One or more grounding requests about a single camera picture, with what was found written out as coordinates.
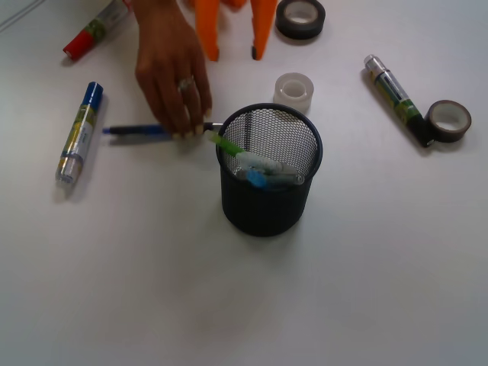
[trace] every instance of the adhesive tape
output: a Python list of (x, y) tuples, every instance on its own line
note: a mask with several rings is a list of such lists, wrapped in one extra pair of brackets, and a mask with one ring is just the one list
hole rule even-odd
[(471, 115), (465, 107), (455, 101), (438, 101), (430, 107), (425, 122), (434, 140), (440, 143), (454, 143), (470, 128)]
[(313, 83), (297, 72), (284, 74), (276, 81), (273, 102), (305, 114), (312, 104)]
[(326, 10), (317, 0), (283, 0), (276, 9), (276, 28), (294, 40), (309, 40), (322, 32)]

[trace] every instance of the wrist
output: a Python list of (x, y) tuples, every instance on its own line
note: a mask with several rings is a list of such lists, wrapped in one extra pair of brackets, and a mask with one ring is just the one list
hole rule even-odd
[(136, 19), (139, 24), (148, 15), (154, 13), (181, 13), (176, 0), (133, 0), (132, 3), (134, 14), (136, 15)]

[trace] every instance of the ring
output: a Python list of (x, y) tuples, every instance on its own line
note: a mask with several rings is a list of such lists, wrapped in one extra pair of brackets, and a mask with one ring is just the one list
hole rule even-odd
[(184, 92), (186, 89), (193, 85), (193, 82), (193, 76), (180, 80), (180, 82), (178, 83), (178, 90), (180, 92)]

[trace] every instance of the pen holder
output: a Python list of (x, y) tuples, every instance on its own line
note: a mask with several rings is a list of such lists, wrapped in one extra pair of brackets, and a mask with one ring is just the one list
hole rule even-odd
[(236, 158), (217, 147), (222, 208), (238, 229), (253, 236), (274, 236), (302, 216), (312, 179), (322, 162), (322, 140), (300, 112), (280, 104), (254, 104), (237, 111), (219, 135), (246, 151), (294, 166), (304, 179), (279, 191), (263, 191), (237, 178)]

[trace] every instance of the orange object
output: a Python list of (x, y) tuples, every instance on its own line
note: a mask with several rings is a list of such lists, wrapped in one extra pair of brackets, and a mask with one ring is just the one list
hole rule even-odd
[[(247, 0), (222, 0), (233, 8), (241, 8)], [(266, 49), (269, 32), (275, 16), (278, 0), (251, 0), (252, 27), (254, 29), (254, 45), (252, 58), (260, 60)], [(197, 33), (208, 58), (212, 61), (219, 59), (217, 45), (217, 21), (220, 0), (190, 0), (195, 8)]]

